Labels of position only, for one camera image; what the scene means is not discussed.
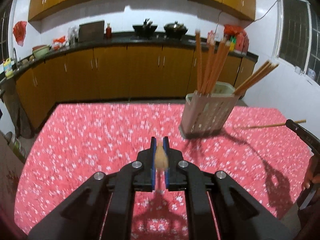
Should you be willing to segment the person right hand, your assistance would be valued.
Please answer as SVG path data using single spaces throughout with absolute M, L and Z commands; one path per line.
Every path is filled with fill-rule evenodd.
M 315 155 L 313 155 L 309 160 L 308 168 L 306 170 L 304 180 L 301 185 L 302 190 L 309 189 L 311 186 L 311 183 L 319 184 L 319 181 L 320 181 L 319 174 L 315 175 L 315 169 L 317 164 L 318 164 L 318 158 Z

